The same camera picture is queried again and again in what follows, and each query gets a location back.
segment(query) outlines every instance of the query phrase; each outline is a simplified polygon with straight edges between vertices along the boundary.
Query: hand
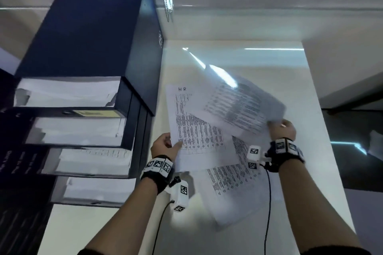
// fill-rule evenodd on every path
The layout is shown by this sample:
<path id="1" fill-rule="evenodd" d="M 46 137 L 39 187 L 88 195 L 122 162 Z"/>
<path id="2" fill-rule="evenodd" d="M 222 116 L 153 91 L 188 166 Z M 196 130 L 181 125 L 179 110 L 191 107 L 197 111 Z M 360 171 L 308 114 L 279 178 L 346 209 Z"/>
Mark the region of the hand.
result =
<path id="1" fill-rule="evenodd" d="M 150 148 L 152 158 L 160 154 L 166 155 L 174 163 L 177 157 L 178 151 L 182 147 L 182 141 L 177 142 L 173 147 L 170 142 L 170 133 L 164 133 L 153 142 L 153 146 Z"/>
<path id="2" fill-rule="evenodd" d="M 272 141 L 286 137 L 292 141 L 295 140 L 296 130 L 290 121 L 283 119 L 282 124 L 277 122 L 267 122 L 268 131 Z"/>

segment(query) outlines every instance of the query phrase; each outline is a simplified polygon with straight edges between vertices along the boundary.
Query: black sleeve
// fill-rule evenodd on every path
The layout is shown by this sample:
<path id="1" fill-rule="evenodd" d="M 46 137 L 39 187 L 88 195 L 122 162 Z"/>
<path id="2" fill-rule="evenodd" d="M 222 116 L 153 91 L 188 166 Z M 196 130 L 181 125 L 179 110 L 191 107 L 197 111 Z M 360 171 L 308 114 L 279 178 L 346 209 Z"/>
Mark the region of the black sleeve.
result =
<path id="1" fill-rule="evenodd" d="M 103 253 L 89 250 L 89 249 L 82 249 L 77 255 L 104 255 Z"/>
<path id="2" fill-rule="evenodd" d="M 346 246 L 323 246 L 311 248 L 302 255 L 371 255 L 370 252 L 357 247 L 346 247 Z"/>

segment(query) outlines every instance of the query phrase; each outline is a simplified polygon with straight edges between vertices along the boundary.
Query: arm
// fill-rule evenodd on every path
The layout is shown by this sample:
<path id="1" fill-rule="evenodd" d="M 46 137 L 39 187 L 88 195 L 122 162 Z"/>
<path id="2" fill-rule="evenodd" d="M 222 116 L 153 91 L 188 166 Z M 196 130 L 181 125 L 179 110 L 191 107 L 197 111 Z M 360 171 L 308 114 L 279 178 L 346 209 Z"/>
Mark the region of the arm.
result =
<path id="1" fill-rule="evenodd" d="M 170 133 L 164 133 L 153 143 L 152 157 L 165 154 L 174 162 L 181 146 L 182 142 L 178 142 L 171 147 Z M 104 255 L 137 255 L 156 197 L 157 185 L 144 178 L 85 248 Z"/>
<path id="2" fill-rule="evenodd" d="M 286 137 L 294 141 L 294 126 L 287 120 L 283 124 L 285 127 L 269 125 L 271 139 Z M 285 161 L 279 177 L 299 252 L 330 245 L 361 247 L 356 234 L 324 197 L 302 162 Z"/>

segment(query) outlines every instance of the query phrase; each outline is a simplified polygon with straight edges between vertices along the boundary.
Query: tabletop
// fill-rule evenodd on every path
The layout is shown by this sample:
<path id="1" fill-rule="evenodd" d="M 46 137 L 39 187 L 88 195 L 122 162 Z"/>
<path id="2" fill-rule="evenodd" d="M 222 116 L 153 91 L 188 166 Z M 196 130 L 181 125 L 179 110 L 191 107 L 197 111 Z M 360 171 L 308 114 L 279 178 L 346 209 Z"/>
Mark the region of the tabletop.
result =
<path id="1" fill-rule="evenodd" d="M 338 167 L 300 42 L 167 41 L 162 58 L 157 115 L 151 143 L 169 132 L 165 85 L 196 83 L 201 63 L 213 64 L 249 79 L 286 105 L 285 118 L 297 129 L 296 142 L 306 167 L 324 196 L 353 229 Z M 156 200 L 140 255 L 150 254 L 165 192 Z M 271 205 L 267 254 L 299 254 L 283 201 Z M 38 255 L 76 254 L 117 209 L 54 205 Z M 196 192 L 187 209 L 167 212 L 156 244 L 157 254 L 262 254 L 268 202 L 246 219 L 218 229 Z"/>

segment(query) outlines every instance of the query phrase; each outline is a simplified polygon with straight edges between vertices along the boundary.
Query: black wristband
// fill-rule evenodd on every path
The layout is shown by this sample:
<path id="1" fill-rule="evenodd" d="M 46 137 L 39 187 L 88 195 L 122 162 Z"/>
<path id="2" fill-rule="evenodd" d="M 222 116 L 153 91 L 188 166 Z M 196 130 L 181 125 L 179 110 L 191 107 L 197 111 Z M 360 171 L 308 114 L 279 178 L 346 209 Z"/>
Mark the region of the black wristband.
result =
<path id="1" fill-rule="evenodd" d="M 290 159 L 297 159 L 304 163 L 302 151 L 286 137 L 272 141 L 266 156 L 271 158 L 271 163 L 267 162 L 265 169 L 271 172 L 278 172 L 280 166 Z"/>
<path id="2" fill-rule="evenodd" d="M 156 158 L 164 159 L 164 161 L 156 161 Z M 157 167 L 157 171 L 149 170 L 150 168 Z M 142 171 L 141 180 L 148 177 L 153 180 L 157 185 L 157 194 L 165 190 L 166 186 L 170 184 L 174 174 L 173 163 L 166 155 L 158 155 L 151 159 Z"/>

